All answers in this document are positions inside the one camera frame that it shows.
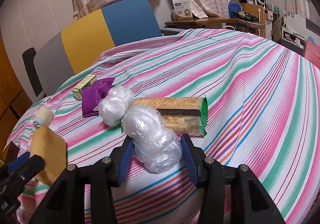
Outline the black foam roll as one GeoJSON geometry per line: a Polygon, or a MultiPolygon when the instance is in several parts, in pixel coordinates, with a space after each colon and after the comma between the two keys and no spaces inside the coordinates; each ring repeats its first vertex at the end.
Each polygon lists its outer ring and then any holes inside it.
{"type": "Polygon", "coordinates": [[[35,55],[36,55],[36,50],[34,48],[29,48],[22,54],[22,59],[24,62],[25,70],[27,72],[30,84],[33,88],[33,91],[36,97],[39,97],[42,94],[44,94],[44,92],[35,69],[35,64],[34,64],[35,55]]]}

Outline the clear plastic bag bundle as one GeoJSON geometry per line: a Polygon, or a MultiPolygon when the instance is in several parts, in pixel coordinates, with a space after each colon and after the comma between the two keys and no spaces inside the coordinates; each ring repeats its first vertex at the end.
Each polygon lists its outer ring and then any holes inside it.
{"type": "Polygon", "coordinates": [[[136,158],[148,171],[160,174],[178,164],[182,146],[176,133],[165,126],[161,114],[150,106],[132,106],[121,121],[131,137],[136,158]]]}

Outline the white blue product box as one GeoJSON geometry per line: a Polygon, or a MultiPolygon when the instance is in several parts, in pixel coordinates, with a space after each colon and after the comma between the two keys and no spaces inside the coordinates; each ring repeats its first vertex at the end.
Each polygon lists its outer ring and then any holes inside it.
{"type": "Polygon", "coordinates": [[[193,18],[189,0],[172,0],[172,4],[176,20],[193,18]]]}

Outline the orange wooden wardrobe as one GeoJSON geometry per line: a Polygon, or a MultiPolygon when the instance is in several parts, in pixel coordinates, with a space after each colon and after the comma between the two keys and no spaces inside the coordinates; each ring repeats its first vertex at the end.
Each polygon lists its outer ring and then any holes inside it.
{"type": "Polygon", "coordinates": [[[22,88],[1,42],[1,150],[18,120],[32,105],[22,88]]]}

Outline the tan yellow cloth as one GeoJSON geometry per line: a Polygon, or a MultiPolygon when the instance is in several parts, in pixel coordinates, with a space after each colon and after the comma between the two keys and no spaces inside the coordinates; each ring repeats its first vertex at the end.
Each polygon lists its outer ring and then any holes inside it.
{"type": "Polygon", "coordinates": [[[43,125],[33,132],[30,156],[33,155],[38,155],[44,160],[44,169],[36,175],[36,179],[52,186],[66,167],[65,140],[43,125]]]}

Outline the purple snack packet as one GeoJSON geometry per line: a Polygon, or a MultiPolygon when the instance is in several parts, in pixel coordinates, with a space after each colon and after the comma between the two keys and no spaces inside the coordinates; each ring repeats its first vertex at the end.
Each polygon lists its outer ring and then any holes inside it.
{"type": "Polygon", "coordinates": [[[95,81],[90,87],[82,89],[82,115],[90,117],[98,115],[94,109],[104,99],[112,87],[114,78],[103,78],[95,81]]]}

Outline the small green yellow box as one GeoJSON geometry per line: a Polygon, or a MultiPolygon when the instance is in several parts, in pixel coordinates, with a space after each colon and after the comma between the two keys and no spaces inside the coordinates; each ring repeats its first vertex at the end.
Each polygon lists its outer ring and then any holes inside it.
{"type": "Polygon", "coordinates": [[[72,88],[72,93],[76,100],[82,100],[83,89],[90,87],[97,80],[97,76],[89,74],[84,77],[76,86],[72,88]]]}

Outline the wooden side desk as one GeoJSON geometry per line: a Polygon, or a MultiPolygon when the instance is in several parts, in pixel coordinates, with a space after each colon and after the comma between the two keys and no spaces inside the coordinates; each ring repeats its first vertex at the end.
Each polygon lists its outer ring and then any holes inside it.
{"type": "Polygon", "coordinates": [[[207,18],[188,18],[164,23],[165,28],[174,29],[198,29],[198,28],[223,28],[225,26],[232,26],[235,29],[247,29],[253,34],[265,37],[265,25],[261,23],[254,23],[240,18],[228,17],[207,17],[207,18]]]}

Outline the grey yellow blue chair back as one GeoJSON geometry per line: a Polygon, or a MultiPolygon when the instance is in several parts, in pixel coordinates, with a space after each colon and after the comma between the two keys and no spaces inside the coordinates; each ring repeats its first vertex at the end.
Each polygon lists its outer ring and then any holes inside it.
{"type": "Polygon", "coordinates": [[[90,67],[102,52],[161,34],[148,0],[121,0],[82,17],[36,52],[34,65],[45,95],[90,67]]]}

